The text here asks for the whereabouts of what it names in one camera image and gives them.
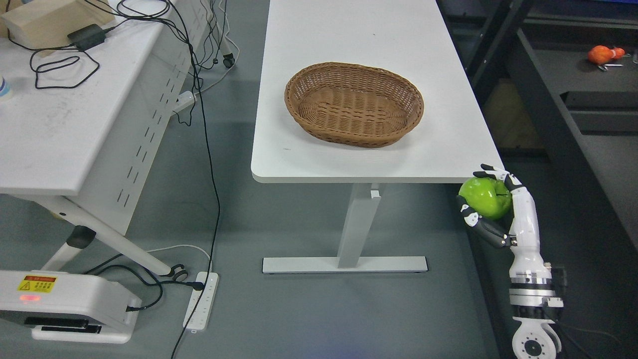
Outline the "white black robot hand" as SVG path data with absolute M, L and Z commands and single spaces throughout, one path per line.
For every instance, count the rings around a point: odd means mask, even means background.
M 548 285 L 552 280 L 551 266 L 545 264 L 540 254 L 540 236 L 534 199 L 528 189 L 515 175 L 487 164 L 474 172 L 477 178 L 493 178 L 503 181 L 512 195 L 513 219 L 508 231 L 496 222 L 481 215 L 464 195 L 457 196 L 461 216 L 465 225 L 485 239 L 493 247 L 509 247 L 514 254 L 509 270 L 512 283 Z

